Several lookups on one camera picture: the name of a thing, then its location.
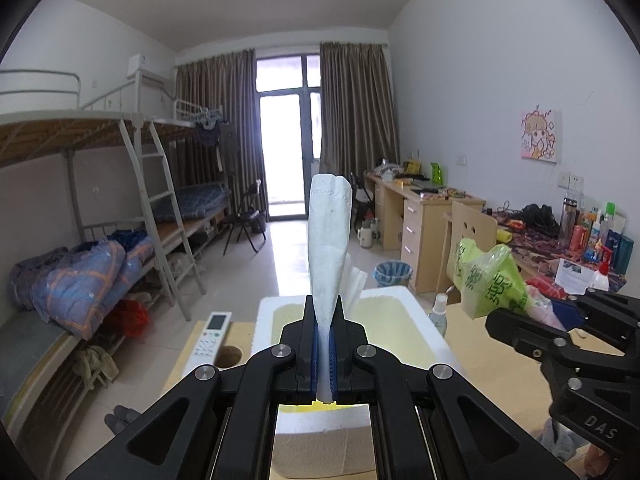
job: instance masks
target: white remote control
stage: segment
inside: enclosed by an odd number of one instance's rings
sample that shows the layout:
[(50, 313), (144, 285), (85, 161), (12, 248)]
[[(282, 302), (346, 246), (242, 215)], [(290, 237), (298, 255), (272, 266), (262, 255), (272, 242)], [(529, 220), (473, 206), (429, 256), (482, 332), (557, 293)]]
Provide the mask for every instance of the white remote control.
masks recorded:
[(191, 351), (187, 364), (182, 370), (186, 377), (200, 365), (211, 365), (216, 360), (220, 345), (225, 339), (226, 330), (231, 322), (231, 312), (212, 312), (204, 325), (204, 330)]

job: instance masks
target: ladder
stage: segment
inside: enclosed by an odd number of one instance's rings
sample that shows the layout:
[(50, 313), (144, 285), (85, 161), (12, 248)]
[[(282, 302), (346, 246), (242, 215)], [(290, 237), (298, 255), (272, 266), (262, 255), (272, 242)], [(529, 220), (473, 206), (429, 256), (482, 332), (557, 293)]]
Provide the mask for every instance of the ladder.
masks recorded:
[[(131, 159), (131, 163), (133, 165), (133, 170), (136, 173), (136, 180), (138, 181), (138, 190), (140, 192), (140, 202), (142, 203), (142, 213), (145, 219), (145, 227), (146, 233), (151, 236), (154, 244), (155, 251), (155, 266), (158, 270), (158, 274), (160, 275), (160, 282), (162, 284), (162, 290), (164, 294), (167, 296), (167, 299), (171, 304), (177, 303), (182, 311), (182, 315), (184, 319), (187, 321), (191, 321), (191, 314), (187, 310), (186, 305), (178, 291), (179, 283), (191, 272), (193, 271), (193, 275), (198, 283), (198, 288), (200, 289), (200, 293), (202, 295), (207, 293), (207, 289), (204, 287), (202, 283), (202, 279), (200, 277), (200, 273), (198, 272), (198, 267), (196, 266), (196, 260), (193, 257), (193, 253), (191, 252), (191, 247), (189, 245), (189, 241), (187, 239), (187, 233), (184, 229), (184, 224), (182, 222), (182, 216), (180, 215), (180, 208), (178, 208), (178, 201), (175, 197), (175, 189), (174, 189), (174, 181), (171, 178), (171, 171), (169, 169), (169, 161), (166, 158), (166, 154), (164, 152), (164, 147), (160, 142), (160, 137), (158, 136), (158, 131), (156, 130), (156, 125), (153, 121), (149, 121), (148, 128), (151, 133), (151, 137), (156, 146), (156, 151), (151, 153), (142, 153), (142, 127), (144, 125), (144, 121), (138, 122), (134, 124), (134, 142), (131, 142), (131, 138), (129, 135), (129, 131), (127, 130), (127, 125), (124, 120), (120, 120), (120, 133), (122, 134), (122, 140), (124, 141), (124, 145), (127, 149), (127, 153), (129, 153), (129, 158)], [(146, 158), (160, 158), (162, 160), (162, 170), (164, 171), (164, 179), (166, 181), (167, 190), (163, 191), (157, 195), (149, 196), (146, 190), (145, 184), (145, 175), (144, 175), (144, 164), (143, 161)], [(177, 236), (182, 237), (182, 244), (184, 245), (184, 250), (187, 254), (188, 264), (186, 269), (183, 270), (180, 276), (174, 278), (173, 273), (171, 272), (171, 267), (169, 266), (169, 261), (167, 260), (167, 250), (164, 248), (162, 244), (162, 240), (160, 239), (160, 235), (158, 234), (158, 227), (156, 226), (156, 220), (154, 219), (154, 213), (152, 210), (152, 203), (157, 202), (158, 200), (164, 197), (171, 197), (171, 203), (174, 207), (174, 215), (175, 221), (177, 224), (177, 229), (165, 239), (167, 243), (174, 240)]]

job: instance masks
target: white thermos jug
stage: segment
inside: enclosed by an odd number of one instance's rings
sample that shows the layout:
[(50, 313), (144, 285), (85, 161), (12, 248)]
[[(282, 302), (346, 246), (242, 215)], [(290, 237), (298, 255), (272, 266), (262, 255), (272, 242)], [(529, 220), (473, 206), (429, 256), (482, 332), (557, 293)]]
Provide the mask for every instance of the white thermos jug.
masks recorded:
[(360, 240), (361, 247), (370, 248), (372, 238), (371, 227), (361, 227), (358, 229), (358, 240)]

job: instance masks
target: cartoon poster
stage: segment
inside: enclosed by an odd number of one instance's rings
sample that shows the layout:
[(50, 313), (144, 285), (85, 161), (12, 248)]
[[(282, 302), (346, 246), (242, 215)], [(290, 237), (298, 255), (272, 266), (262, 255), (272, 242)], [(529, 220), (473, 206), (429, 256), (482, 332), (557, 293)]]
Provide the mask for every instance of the cartoon poster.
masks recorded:
[(560, 150), (559, 112), (539, 110), (523, 112), (520, 122), (522, 158), (533, 158), (557, 164)]

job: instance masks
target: wall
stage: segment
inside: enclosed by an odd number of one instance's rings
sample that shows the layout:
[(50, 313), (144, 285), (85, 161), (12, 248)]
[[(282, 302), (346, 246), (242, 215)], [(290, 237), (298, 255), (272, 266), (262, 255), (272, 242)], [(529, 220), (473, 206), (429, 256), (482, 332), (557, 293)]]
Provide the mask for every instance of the wall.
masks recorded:
[[(74, 0), (43, 0), (28, 18), (0, 68), (45, 68), (76, 72), (82, 80), (81, 102), (126, 81), (127, 61), (134, 54), (147, 54), (172, 66), (175, 52), (125, 25)], [(0, 88), (29, 84), (41, 88), (60, 80), (8, 76)], [(95, 79), (97, 87), (92, 88)], [(168, 102), (159, 91), (145, 88), (143, 112), (170, 115)], [(123, 99), (129, 107), (131, 100)], [(0, 101), (0, 112), (34, 108), (71, 108), (73, 99), (22, 94), (19, 99)], [(84, 223), (130, 218), (142, 213), (133, 169), (124, 148), (105, 148), (76, 153), (76, 183)], [(161, 185), (159, 161), (150, 168), (150, 192)], [(0, 324), (14, 311), (6, 296), (6, 277), (14, 263), (58, 246), (74, 245), (74, 224), (66, 163), (61, 155), (41, 158), (0, 170)]]
[[(420, 150), (490, 206), (556, 214), (559, 171), (581, 175), (640, 243), (640, 56), (602, 0), (410, 0), (389, 38), (403, 156)], [(556, 166), (520, 159), (520, 111), (537, 104), (562, 111)], [(638, 296), (635, 253), (623, 291)]]
[(277, 32), (237, 40), (212, 41), (178, 52), (176, 65), (182, 65), (219, 54), (255, 48), (257, 57), (312, 54), (320, 52), (323, 41), (341, 43), (388, 43), (386, 30), (378, 28), (337, 27), (297, 32)]

